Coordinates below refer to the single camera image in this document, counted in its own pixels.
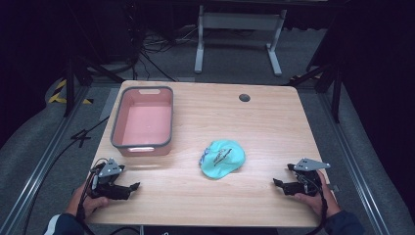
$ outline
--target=sleeve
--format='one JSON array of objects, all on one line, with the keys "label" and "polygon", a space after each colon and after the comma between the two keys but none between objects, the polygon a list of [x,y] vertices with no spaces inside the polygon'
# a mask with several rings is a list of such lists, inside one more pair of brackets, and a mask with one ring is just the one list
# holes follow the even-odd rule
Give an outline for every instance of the sleeve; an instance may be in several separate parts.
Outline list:
[{"label": "sleeve", "polygon": [[57,214],[51,218],[44,235],[83,235],[83,228],[70,213]]},{"label": "sleeve", "polygon": [[325,230],[330,235],[364,234],[364,228],[356,215],[347,211],[340,211],[328,217]]}]

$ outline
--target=person's arm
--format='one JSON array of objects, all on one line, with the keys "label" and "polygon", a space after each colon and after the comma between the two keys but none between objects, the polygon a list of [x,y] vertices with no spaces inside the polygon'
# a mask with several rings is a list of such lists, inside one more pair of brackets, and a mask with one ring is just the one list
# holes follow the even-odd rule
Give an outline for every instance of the person's arm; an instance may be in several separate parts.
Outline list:
[{"label": "person's arm", "polygon": [[[83,235],[83,227],[76,220],[76,212],[80,198],[82,196],[84,186],[85,183],[74,191],[72,198],[70,199],[70,202],[68,204],[68,207],[65,210],[65,213],[57,214],[51,218],[47,228],[45,229],[45,235]],[[97,199],[91,199],[90,197],[86,197],[85,202],[83,203],[83,206],[85,208],[85,216],[88,217],[89,215],[91,215],[91,213],[95,209],[106,207],[108,203],[109,200],[105,197]]]},{"label": "person's arm", "polygon": [[[339,207],[335,197],[327,186],[324,175],[317,170],[320,176],[321,188],[323,190],[324,198],[327,201],[327,220],[325,230],[328,234],[334,235],[359,235],[364,233],[363,226],[357,217],[350,212],[342,211]],[[315,213],[321,215],[321,196],[316,194],[314,197],[310,197],[304,194],[296,194],[294,198],[302,203],[309,205]]]}]

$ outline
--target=yellow tape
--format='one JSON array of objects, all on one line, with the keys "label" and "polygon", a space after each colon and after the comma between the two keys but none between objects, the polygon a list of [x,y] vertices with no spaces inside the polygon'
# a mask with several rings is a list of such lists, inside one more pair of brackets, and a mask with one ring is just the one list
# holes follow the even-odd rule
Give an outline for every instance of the yellow tape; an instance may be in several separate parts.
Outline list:
[{"label": "yellow tape", "polygon": [[[64,86],[67,84],[67,80],[62,78],[61,82],[59,82],[58,86],[56,87],[55,91],[53,92],[51,98],[49,98],[49,103],[63,103],[67,102],[67,99],[60,98],[59,94],[61,93]],[[83,100],[82,104],[85,105],[92,105],[94,103],[94,99],[85,99]]]}]

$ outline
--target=teal object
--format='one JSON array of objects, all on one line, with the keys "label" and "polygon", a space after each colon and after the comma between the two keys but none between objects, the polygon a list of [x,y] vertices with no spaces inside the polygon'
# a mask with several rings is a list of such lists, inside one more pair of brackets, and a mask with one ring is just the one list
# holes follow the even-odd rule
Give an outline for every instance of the teal object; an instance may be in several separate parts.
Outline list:
[{"label": "teal object", "polygon": [[200,165],[207,177],[220,179],[241,167],[244,162],[245,152],[236,141],[216,140],[205,149]]}]

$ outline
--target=pink plastic bin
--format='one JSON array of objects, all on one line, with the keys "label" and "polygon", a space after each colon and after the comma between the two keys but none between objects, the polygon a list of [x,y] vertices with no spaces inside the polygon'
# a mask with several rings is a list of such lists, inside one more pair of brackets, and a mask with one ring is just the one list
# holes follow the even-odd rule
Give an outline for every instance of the pink plastic bin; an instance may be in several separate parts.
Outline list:
[{"label": "pink plastic bin", "polygon": [[163,156],[171,150],[173,90],[129,87],[122,92],[112,144],[123,156]]}]

